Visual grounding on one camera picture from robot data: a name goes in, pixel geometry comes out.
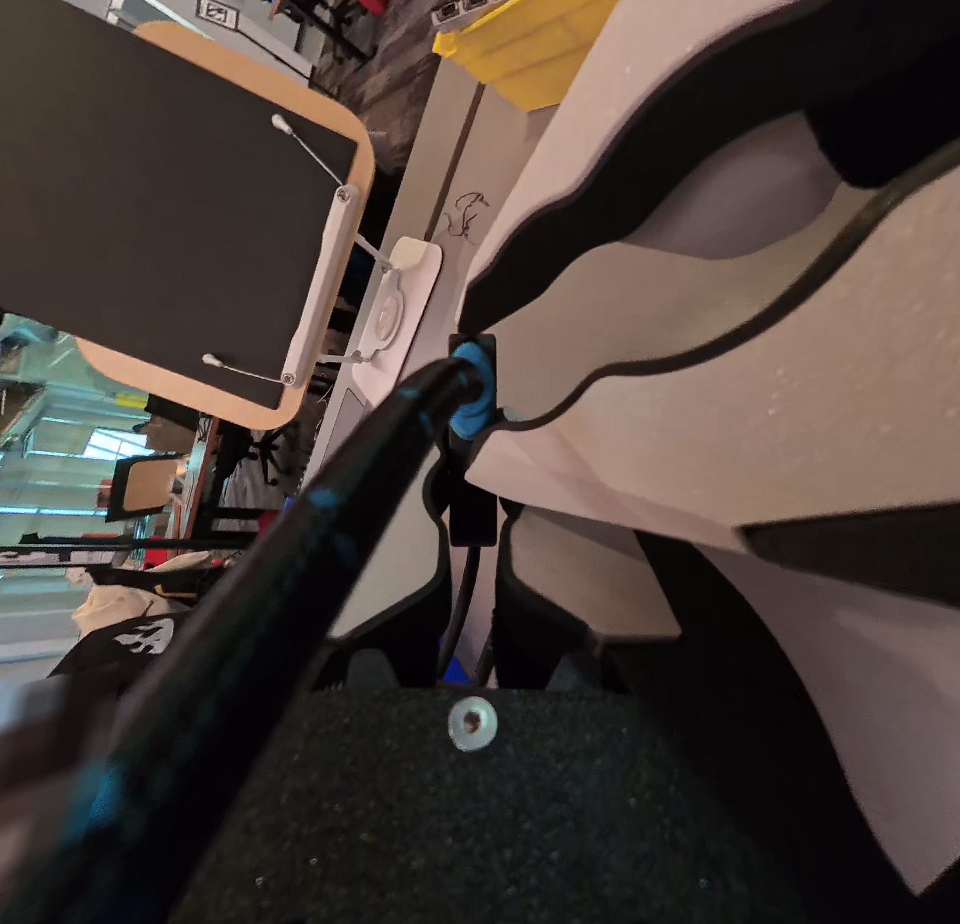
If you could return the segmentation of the cream cloth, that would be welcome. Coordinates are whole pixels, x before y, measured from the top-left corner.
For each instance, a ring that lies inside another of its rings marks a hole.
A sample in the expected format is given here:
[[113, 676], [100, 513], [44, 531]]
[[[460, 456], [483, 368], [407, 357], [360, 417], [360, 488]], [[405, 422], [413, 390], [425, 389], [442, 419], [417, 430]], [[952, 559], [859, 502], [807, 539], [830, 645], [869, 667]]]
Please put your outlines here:
[[82, 640], [91, 633], [129, 620], [180, 613], [176, 601], [123, 585], [94, 585], [71, 618]]

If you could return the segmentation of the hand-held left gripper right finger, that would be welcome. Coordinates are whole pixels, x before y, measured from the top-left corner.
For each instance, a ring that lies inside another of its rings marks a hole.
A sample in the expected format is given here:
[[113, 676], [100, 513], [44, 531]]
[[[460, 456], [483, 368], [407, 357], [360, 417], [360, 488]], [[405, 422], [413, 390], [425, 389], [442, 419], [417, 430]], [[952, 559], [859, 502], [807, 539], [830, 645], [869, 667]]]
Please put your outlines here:
[[490, 630], [500, 688], [618, 688], [614, 652], [681, 638], [633, 530], [503, 506]]

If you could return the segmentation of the small black tan panel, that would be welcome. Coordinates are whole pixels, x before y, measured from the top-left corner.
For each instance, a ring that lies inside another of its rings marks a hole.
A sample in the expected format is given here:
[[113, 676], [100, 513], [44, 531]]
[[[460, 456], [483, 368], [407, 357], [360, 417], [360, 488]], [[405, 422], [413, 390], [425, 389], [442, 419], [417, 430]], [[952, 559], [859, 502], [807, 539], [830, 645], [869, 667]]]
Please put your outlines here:
[[104, 520], [118, 523], [161, 513], [186, 470], [178, 453], [136, 455], [116, 462]]

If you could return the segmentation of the yellow plastic bin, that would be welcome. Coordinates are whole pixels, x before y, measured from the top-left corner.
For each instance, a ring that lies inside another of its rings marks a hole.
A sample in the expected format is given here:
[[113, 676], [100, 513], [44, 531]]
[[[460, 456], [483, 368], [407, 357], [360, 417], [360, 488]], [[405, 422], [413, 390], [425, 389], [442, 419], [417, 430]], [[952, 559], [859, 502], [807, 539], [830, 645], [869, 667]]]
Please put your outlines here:
[[524, 112], [558, 105], [620, 0], [513, 0], [462, 30], [436, 35], [433, 53]]

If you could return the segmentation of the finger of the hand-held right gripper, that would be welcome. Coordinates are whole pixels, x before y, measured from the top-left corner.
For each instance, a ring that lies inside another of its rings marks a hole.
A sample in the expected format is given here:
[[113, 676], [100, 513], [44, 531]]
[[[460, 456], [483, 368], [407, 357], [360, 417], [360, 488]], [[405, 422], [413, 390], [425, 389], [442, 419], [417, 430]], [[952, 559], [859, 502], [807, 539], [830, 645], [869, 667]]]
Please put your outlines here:
[[484, 432], [467, 481], [737, 549], [752, 525], [958, 505], [958, 144], [879, 191], [785, 293], [684, 354]]
[[620, 0], [466, 276], [483, 332], [638, 231], [716, 151], [958, 36], [958, 0]]

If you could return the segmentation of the white panel stand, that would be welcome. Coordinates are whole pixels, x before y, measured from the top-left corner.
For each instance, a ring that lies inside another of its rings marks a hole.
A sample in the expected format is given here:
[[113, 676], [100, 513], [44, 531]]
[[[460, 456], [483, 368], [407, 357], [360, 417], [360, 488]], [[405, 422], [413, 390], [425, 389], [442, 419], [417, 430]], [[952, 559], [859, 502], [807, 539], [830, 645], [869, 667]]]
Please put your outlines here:
[[[291, 339], [279, 378], [266, 377], [242, 370], [222, 361], [215, 354], [204, 354], [202, 362], [224, 371], [294, 390], [303, 387], [318, 363], [374, 365], [379, 373], [392, 370], [378, 358], [389, 356], [403, 328], [421, 319], [426, 300], [439, 277], [443, 252], [438, 245], [415, 238], [402, 237], [391, 257], [386, 256], [358, 232], [362, 193], [359, 186], [342, 179], [294, 130], [280, 113], [271, 117], [272, 126], [296, 143], [334, 181], [333, 200], [322, 231], [318, 262], [307, 292], [298, 325]], [[357, 349], [349, 355], [323, 355], [319, 346], [330, 321], [331, 310], [344, 276], [344, 263], [354, 246], [374, 258], [383, 271], [383, 296], [376, 299], [372, 337], [362, 331]]]

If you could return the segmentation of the black cloth with white print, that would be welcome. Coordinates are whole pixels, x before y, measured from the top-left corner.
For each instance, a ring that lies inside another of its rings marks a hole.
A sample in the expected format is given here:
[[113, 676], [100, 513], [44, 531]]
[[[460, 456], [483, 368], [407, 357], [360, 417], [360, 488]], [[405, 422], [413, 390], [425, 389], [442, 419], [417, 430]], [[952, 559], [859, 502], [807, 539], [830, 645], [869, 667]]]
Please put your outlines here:
[[192, 610], [129, 618], [93, 630], [56, 664], [49, 678], [90, 675], [101, 671], [123, 695], [172, 645]]

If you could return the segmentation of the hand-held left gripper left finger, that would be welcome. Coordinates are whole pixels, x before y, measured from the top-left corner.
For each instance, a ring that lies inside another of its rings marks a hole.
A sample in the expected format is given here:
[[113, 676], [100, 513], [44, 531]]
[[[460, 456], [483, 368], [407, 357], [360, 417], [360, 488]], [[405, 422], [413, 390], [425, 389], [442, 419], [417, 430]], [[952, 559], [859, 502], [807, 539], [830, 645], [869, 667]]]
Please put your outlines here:
[[440, 529], [426, 506], [425, 487], [440, 453], [431, 451], [366, 564], [328, 638], [341, 641], [426, 587], [440, 559]]

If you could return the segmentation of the black panel with tan rim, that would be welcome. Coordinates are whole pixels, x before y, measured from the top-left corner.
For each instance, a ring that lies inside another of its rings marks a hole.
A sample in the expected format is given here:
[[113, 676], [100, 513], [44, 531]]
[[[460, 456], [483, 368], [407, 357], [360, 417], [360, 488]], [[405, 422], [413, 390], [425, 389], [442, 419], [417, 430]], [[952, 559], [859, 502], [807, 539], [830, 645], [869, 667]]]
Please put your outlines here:
[[335, 184], [374, 182], [346, 107], [168, 21], [123, 30], [63, 0], [1, 0], [1, 305], [107, 378], [252, 430], [280, 378]]

